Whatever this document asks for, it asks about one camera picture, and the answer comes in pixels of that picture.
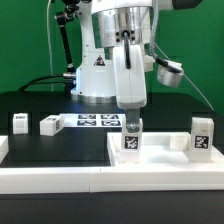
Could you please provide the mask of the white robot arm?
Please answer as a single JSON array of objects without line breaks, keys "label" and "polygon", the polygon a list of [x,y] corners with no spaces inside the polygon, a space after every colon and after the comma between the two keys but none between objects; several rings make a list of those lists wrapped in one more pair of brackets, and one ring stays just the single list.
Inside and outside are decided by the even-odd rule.
[{"label": "white robot arm", "polygon": [[81,22],[82,62],[68,63],[76,74],[74,97],[93,103],[115,101],[125,112],[122,131],[142,130],[140,109],[147,103],[145,73],[159,65],[159,79],[171,86],[182,65],[155,53],[161,10],[197,7],[203,0],[62,0],[67,22]]}]

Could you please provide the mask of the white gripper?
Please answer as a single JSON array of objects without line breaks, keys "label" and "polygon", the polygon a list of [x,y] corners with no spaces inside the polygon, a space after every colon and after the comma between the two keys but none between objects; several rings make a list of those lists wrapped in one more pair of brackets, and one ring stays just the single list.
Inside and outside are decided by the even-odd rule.
[{"label": "white gripper", "polygon": [[116,100],[118,107],[125,111],[126,129],[129,133],[140,130],[140,110],[147,102],[144,64],[139,45],[130,46],[131,68],[125,65],[123,47],[113,48]]}]

